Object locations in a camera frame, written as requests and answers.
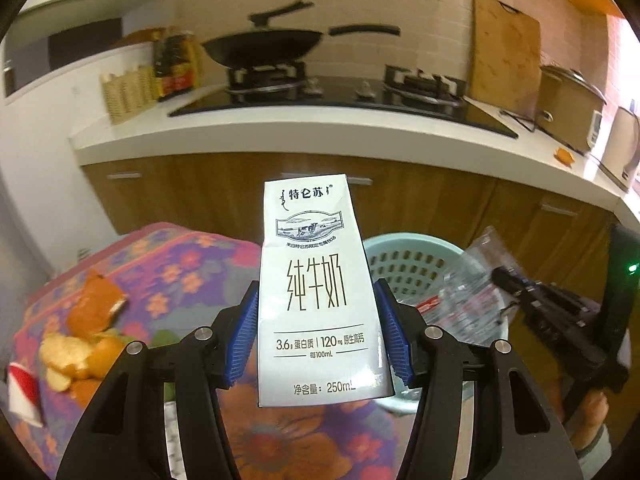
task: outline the floral tablecloth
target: floral tablecloth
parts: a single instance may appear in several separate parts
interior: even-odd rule
[[[238,304],[258,277],[260,247],[172,224],[153,224],[94,254],[43,287],[15,334],[14,361],[43,377],[42,337],[66,333],[66,313],[90,268],[129,295],[114,326],[149,343],[159,330],[182,337]],[[68,394],[40,379],[44,428],[9,414],[18,439],[54,478],[82,415]],[[369,401],[311,408],[258,408],[255,356],[228,392],[219,392],[223,420],[243,480],[390,480],[397,437],[393,417]]]

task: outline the wok handle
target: wok handle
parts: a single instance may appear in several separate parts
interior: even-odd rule
[[[303,2],[302,0],[296,0],[292,4],[284,7],[279,7],[273,10],[267,10],[266,12],[258,12],[257,14],[249,14],[249,20],[251,20],[256,27],[266,27],[269,25],[269,20],[276,16],[282,16],[283,14],[289,14],[296,10],[308,9],[313,7],[313,2]]]
[[[351,23],[351,25],[331,27],[327,34],[329,36],[341,36],[343,34],[353,34],[354,32],[379,32],[380,34],[400,36],[400,27],[396,27],[395,25],[380,25],[379,23]]]

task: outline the black pan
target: black pan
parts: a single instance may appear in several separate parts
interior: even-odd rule
[[[228,68],[240,69],[252,66],[274,66],[293,62],[309,53],[322,40],[323,32],[304,28],[270,27],[269,20],[296,10],[312,7],[311,2],[296,2],[279,9],[251,14],[249,20],[254,27],[244,32],[220,36],[202,44],[209,57]],[[400,29],[394,25],[377,23],[354,23],[332,27],[329,36],[341,36],[356,32],[379,32],[400,36]]]

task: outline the wooden cutting board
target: wooden cutting board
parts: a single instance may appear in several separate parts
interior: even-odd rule
[[[532,119],[540,76],[540,23],[498,0],[474,0],[469,97]]]

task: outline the white milk carton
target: white milk carton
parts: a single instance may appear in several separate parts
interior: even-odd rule
[[[335,404],[393,394],[346,177],[267,182],[259,405]]]

